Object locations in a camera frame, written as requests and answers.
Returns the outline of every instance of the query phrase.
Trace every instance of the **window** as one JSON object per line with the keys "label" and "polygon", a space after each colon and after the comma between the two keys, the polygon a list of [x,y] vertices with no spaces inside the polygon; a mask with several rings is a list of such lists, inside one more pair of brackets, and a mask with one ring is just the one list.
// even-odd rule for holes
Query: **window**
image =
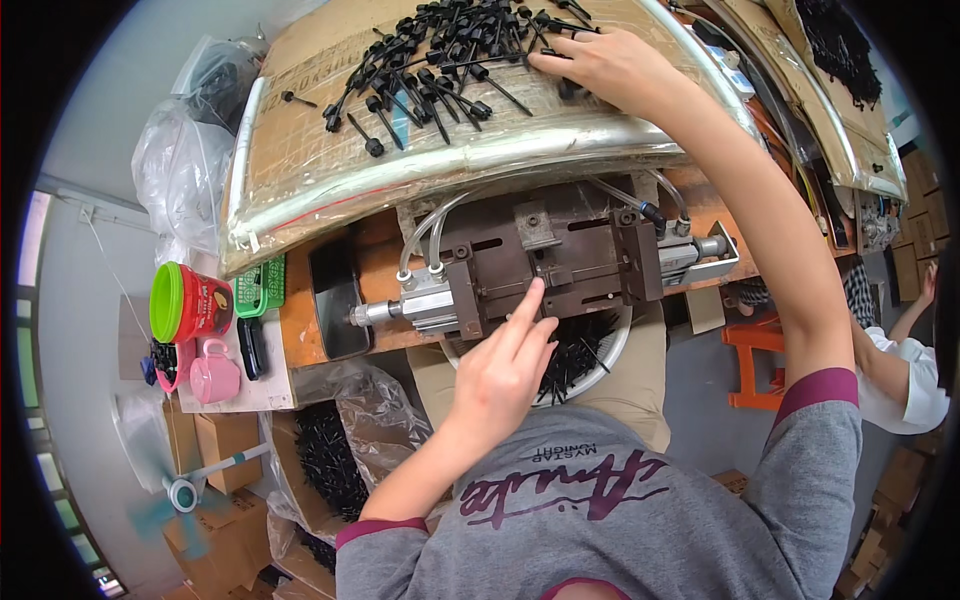
{"label": "window", "polygon": [[23,407],[26,413],[27,429],[34,441],[36,461],[43,473],[47,490],[53,496],[54,506],[77,548],[80,557],[90,566],[90,574],[100,591],[107,598],[127,593],[103,558],[84,523],[83,515],[77,508],[70,488],[57,461],[54,441],[47,429],[47,419],[43,412],[43,390],[40,385],[39,352],[36,347],[36,283],[39,277],[40,250],[43,241],[43,227],[51,196],[34,192],[27,213],[27,223],[23,232],[23,244],[20,247],[20,263],[17,272],[16,289],[16,359],[20,375],[20,389],[23,391]]}

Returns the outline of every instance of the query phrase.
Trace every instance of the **green plastic basket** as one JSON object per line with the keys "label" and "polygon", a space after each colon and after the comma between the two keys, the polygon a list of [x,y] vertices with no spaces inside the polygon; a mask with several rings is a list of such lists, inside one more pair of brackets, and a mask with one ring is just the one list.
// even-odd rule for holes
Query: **green plastic basket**
{"label": "green plastic basket", "polygon": [[282,254],[253,267],[233,281],[233,310],[238,317],[259,317],[285,299],[287,257]]}

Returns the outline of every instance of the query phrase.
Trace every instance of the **white shirt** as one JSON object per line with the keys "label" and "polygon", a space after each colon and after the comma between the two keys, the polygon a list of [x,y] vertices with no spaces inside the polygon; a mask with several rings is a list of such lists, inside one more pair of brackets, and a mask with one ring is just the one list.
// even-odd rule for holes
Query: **white shirt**
{"label": "white shirt", "polygon": [[857,367],[860,416],[898,435],[916,435],[934,429],[947,416],[950,399],[943,388],[937,387],[937,361],[933,348],[913,338],[898,344],[887,339],[880,327],[867,327],[866,331],[877,348],[910,364],[910,383],[904,411],[901,404],[871,383]]}

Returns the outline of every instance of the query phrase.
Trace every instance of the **orange stool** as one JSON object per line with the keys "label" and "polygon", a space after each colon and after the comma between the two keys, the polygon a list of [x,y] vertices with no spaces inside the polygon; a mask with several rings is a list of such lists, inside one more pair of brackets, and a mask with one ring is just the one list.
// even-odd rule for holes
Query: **orange stool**
{"label": "orange stool", "polygon": [[736,357],[740,363],[740,392],[731,392],[727,396],[730,406],[760,408],[776,411],[783,402],[783,369],[777,369],[774,386],[766,394],[756,392],[756,374],[754,372],[754,349],[771,350],[783,353],[783,327],[777,313],[764,315],[756,323],[728,325],[720,333],[724,344],[736,347]]}

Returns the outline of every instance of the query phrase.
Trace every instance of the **beige pants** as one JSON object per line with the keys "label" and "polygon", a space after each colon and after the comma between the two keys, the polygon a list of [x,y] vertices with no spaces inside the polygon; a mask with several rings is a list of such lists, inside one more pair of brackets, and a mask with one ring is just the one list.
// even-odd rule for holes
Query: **beige pants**
{"label": "beige pants", "polygon": [[[417,381],[423,408],[436,429],[450,412],[457,372],[447,362],[439,344],[408,348],[407,360]],[[665,377],[663,309],[659,302],[650,302],[634,307],[630,337],[611,373],[569,403],[595,408],[620,420],[651,450],[663,452],[670,445],[670,428],[663,418]]]}

